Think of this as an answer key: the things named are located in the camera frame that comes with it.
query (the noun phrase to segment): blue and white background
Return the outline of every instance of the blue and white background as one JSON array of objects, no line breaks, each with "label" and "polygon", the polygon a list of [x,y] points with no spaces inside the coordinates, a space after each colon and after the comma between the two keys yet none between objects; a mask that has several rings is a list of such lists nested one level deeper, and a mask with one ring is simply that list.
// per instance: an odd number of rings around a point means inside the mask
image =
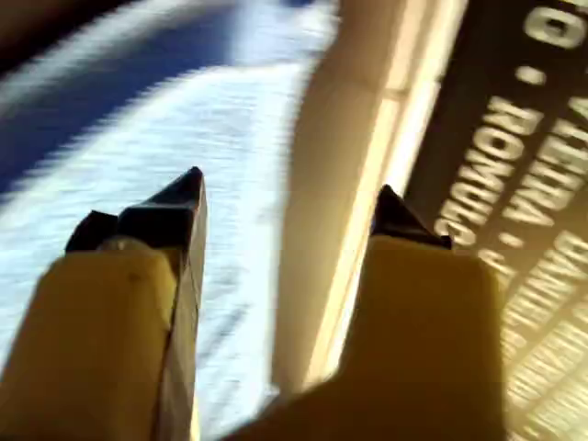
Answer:
[{"label": "blue and white background", "polygon": [[289,136],[334,12],[321,0],[142,0],[0,79],[0,363],[77,222],[197,165],[209,201],[202,438],[259,409]]}]

